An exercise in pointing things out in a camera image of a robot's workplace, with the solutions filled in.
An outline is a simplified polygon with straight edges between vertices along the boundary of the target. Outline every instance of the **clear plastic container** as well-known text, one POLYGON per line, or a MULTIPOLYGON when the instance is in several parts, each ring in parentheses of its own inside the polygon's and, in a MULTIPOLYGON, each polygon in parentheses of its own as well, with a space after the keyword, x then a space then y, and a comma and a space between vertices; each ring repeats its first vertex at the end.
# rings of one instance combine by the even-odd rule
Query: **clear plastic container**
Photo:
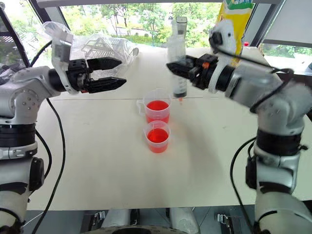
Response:
POLYGON ((152 152, 162 153, 168 148, 170 128, 165 122, 152 121, 143 128, 143 132, 152 152))
POLYGON ((164 89, 149 91, 143 99, 136 101, 136 105, 139 108, 140 115, 143 116, 145 114, 148 123, 154 120, 161 120, 168 123, 171 96, 164 89), (145 113, 141 111, 142 105, 144 105, 145 113))

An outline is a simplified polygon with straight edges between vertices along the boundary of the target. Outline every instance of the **window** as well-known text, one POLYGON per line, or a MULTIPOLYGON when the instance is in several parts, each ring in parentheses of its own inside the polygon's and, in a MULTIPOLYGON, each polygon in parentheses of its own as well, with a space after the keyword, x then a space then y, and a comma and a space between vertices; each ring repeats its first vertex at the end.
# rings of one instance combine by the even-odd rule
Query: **window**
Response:
MULTIPOLYGON (((19 35, 19 38, 25 48, 27 57, 31 61, 38 50, 49 41, 48 38, 42 36, 42 24, 27 0, 1 1, 4 2, 4 11, 7 14, 13 28, 19 35)), ((7 47, 9 46, 8 43, 10 42, 1 41, 0 43, 1 46, 7 47)), ((51 49, 47 49, 35 64, 35 66, 44 65, 52 66, 51 49)))
POLYGON ((263 43, 260 49, 270 65, 312 75, 312 48, 263 43))
POLYGON ((186 45, 209 47, 208 33, 213 28, 221 3, 136 3, 62 7, 75 35, 104 33, 131 42, 165 46, 176 16, 188 18, 186 45))

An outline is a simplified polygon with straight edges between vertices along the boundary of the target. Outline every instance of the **red liquid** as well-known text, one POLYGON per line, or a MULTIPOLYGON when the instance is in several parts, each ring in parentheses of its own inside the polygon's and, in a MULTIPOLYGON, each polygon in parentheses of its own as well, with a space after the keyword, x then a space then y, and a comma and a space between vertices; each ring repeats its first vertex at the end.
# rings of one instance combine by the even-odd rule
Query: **red liquid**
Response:
MULTIPOLYGON (((151 101, 150 103, 147 104, 147 107, 151 110, 154 110, 154 111, 164 110, 168 106, 169 106, 168 103, 161 101, 161 100, 151 101)), ((155 118, 151 118, 149 116, 146 116, 146 120, 148 123, 152 122, 154 120, 161 120, 161 121, 164 121, 165 123, 168 123, 169 117, 170 117, 170 114, 163 119, 155 119, 155 118)))
MULTIPOLYGON (((151 142, 154 142, 154 143, 161 143, 163 141, 165 141, 167 138, 168 138, 168 133, 161 129, 161 128, 155 128, 153 130, 151 130, 148 135, 147 135, 147 138, 151 141, 151 142)), ((165 144, 164 146, 160 147, 160 148, 156 148, 156 147, 153 147, 151 145, 148 145, 150 150, 154 153, 161 153, 161 152, 164 152, 167 147, 168 147, 168 144, 165 144)))

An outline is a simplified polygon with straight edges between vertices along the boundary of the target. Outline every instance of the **measuring cup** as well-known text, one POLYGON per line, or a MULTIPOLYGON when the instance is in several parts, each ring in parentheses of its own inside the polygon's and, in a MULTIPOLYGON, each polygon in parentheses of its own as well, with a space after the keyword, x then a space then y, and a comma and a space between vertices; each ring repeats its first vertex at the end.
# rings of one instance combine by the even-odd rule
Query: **measuring cup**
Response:
POLYGON ((161 120, 152 121, 143 128, 143 132, 148 147, 152 152, 161 153, 167 149, 170 138, 170 128, 165 122, 161 120))
POLYGON ((168 123, 171 96, 164 89, 149 91, 143 99, 136 101, 136 105, 142 116, 144 113, 141 112, 141 106, 144 105, 145 116, 148 123, 154 120, 161 120, 168 123))

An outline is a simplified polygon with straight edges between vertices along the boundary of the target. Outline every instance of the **orange component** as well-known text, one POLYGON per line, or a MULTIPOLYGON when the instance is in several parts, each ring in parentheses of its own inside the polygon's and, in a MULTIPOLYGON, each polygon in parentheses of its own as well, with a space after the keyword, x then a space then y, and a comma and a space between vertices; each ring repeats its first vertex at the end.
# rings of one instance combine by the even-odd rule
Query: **orange component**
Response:
POLYGON ((205 62, 205 63, 203 63, 202 67, 203 67, 204 69, 208 69, 208 68, 209 68, 209 65, 210 65, 210 63, 205 62))

